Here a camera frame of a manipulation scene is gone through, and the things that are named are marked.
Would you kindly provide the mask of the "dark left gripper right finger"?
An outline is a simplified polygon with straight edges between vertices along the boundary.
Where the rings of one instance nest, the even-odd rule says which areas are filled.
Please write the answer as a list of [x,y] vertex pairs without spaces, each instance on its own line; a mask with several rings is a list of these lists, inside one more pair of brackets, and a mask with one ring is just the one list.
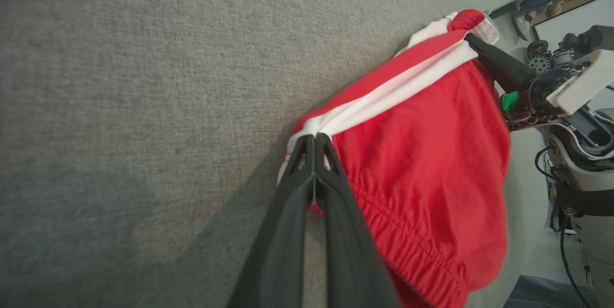
[[331,138],[315,139],[319,206],[324,212],[330,308],[399,308],[401,302],[370,234]]

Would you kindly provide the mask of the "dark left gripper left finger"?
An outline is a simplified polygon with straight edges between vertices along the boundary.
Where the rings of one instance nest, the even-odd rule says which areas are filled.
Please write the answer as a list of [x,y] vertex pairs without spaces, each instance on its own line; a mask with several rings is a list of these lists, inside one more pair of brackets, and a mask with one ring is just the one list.
[[239,279],[229,308],[300,308],[307,202],[314,187],[313,135],[296,142]]

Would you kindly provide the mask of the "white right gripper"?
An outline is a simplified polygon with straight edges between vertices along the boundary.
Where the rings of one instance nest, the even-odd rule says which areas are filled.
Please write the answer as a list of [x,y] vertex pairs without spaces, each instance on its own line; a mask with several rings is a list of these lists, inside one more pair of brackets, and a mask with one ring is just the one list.
[[507,94],[502,104],[507,127],[517,131],[561,123],[576,129],[606,129],[607,117],[590,108],[589,102],[613,82],[613,51],[598,49],[574,59],[562,51],[563,65],[537,71],[473,34],[465,41],[478,60]]

